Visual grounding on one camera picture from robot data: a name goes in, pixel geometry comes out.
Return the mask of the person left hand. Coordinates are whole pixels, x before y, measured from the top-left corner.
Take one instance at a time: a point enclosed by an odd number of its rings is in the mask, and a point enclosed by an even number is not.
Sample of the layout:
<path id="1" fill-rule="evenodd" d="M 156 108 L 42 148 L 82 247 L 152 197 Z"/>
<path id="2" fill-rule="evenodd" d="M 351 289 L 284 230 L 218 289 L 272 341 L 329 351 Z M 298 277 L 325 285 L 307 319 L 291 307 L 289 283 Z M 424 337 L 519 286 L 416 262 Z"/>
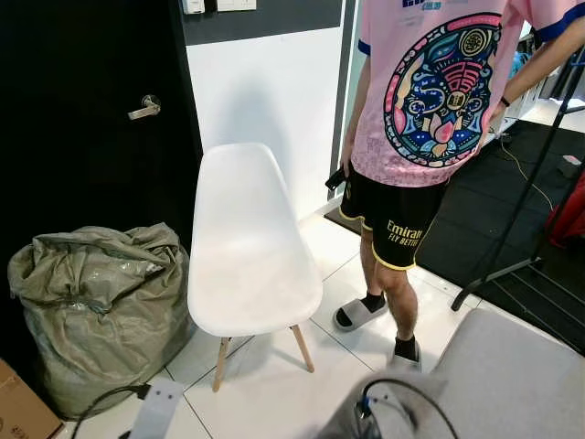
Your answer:
<path id="1" fill-rule="evenodd" d="M 484 135 L 498 134 L 500 126 L 505 117 L 506 110 L 508 110 L 508 104 L 503 101 L 497 102 L 492 109 L 489 110 L 489 118 L 484 126 Z"/>

